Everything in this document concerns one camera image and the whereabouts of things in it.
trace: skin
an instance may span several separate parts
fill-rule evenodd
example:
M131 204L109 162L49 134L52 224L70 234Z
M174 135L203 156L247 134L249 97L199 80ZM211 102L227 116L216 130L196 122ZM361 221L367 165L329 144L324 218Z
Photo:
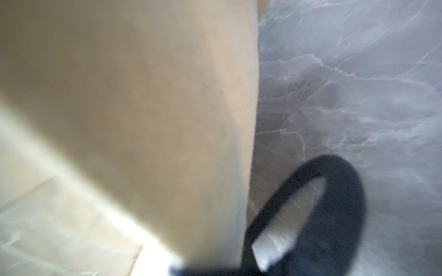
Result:
M188 266L236 266L266 5L1 1L1 101L128 236Z

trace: floor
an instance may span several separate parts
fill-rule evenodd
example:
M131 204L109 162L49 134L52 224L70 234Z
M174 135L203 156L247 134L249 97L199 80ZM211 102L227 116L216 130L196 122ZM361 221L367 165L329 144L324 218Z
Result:
M260 24L250 221L290 172L338 154L368 217L350 275L442 275L442 3L274 0ZM293 244L312 183L258 239L261 268Z

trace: marble floor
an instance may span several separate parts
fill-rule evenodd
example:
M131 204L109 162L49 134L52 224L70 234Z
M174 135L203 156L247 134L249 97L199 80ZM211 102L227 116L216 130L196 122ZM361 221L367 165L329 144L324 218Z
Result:
M338 154L368 200L350 275L442 275L442 2L274 0L260 24L250 221L304 160ZM321 195L312 183L254 245L262 268Z

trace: bare leg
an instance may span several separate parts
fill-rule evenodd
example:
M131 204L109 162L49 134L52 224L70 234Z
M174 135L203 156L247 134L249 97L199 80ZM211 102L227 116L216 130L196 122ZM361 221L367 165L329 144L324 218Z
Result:
M87 181L33 161L131 238L153 238L188 265L238 265L257 9L256 0L2 1L2 103Z

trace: black strap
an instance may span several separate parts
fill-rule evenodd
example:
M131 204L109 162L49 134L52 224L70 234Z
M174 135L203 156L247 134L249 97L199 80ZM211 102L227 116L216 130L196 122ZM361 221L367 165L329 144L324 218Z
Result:
M287 200L310 180L324 177L324 195L300 231L295 247L267 272L260 272L251 245ZM316 157L299 167L275 192L245 234L241 268L174 271L180 276L342 276L362 234L365 195L358 173L335 155Z

